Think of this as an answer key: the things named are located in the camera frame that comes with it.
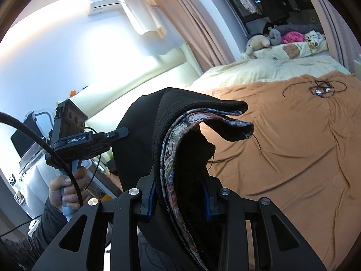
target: air conditioner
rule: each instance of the air conditioner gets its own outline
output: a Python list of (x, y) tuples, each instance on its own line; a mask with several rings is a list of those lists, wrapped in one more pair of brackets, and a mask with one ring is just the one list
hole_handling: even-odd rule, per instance
[(104, 11), (119, 9), (122, 7), (119, 0), (89, 0), (89, 1), (90, 1), (89, 15)]

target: device handle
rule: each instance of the device handle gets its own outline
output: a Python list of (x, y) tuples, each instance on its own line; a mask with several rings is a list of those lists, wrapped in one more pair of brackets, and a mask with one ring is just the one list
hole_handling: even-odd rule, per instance
[[(82, 166), (82, 160), (74, 160), (72, 161), (71, 165), (70, 165), (70, 171), (73, 174), (77, 169), (79, 169)], [(62, 175), (66, 175), (66, 173), (63, 171), (62, 168), (60, 168), (60, 173)], [(63, 196), (64, 196), (64, 188), (61, 188), (61, 201), (63, 203), (63, 215), (66, 217), (66, 220), (70, 220), (73, 215), (76, 213), (76, 210), (74, 209), (70, 209), (67, 205), (66, 202), (63, 202)]]

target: metal screw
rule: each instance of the metal screw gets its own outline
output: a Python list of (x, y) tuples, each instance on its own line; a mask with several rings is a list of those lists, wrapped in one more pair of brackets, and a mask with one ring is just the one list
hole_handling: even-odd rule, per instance
[(221, 195), (229, 195), (231, 191), (228, 188), (224, 187), (220, 189), (220, 193)]
[(88, 201), (88, 205), (90, 205), (90, 206), (95, 206), (96, 204), (98, 204), (98, 199), (97, 198), (91, 198)]
[(271, 201), (268, 198), (262, 198), (261, 199), (261, 204), (268, 206), (271, 203)]
[(129, 190), (130, 195), (137, 195), (138, 193), (139, 193), (139, 189), (137, 189), (136, 187)]

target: wrinkled blanket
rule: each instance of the wrinkled blanket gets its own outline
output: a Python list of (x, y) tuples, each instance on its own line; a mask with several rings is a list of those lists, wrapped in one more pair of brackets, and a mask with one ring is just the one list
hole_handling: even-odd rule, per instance
[(333, 71), (203, 93), (246, 101), (235, 118), (252, 122), (259, 142), (201, 125), (216, 146), (209, 173), (242, 197), (271, 198), (334, 270), (361, 231), (361, 82)]

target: human hand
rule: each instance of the human hand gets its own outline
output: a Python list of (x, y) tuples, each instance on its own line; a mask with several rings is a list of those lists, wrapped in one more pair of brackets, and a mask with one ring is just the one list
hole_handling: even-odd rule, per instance
[[(87, 181), (84, 176), (86, 175), (87, 170), (84, 167), (80, 167), (76, 170), (73, 175), (78, 182), (79, 188), (82, 191), (83, 201), (87, 199), (88, 193), (84, 188), (87, 186)], [(64, 196), (61, 200), (61, 188), (64, 188)], [(79, 200), (76, 195), (75, 187), (72, 184), (70, 178), (68, 176), (60, 175), (54, 178), (50, 182), (49, 186), (49, 200), (50, 203), (57, 208), (60, 212), (62, 212), (62, 201), (66, 202), (67, 207), (74, 210), (79, 210)]]

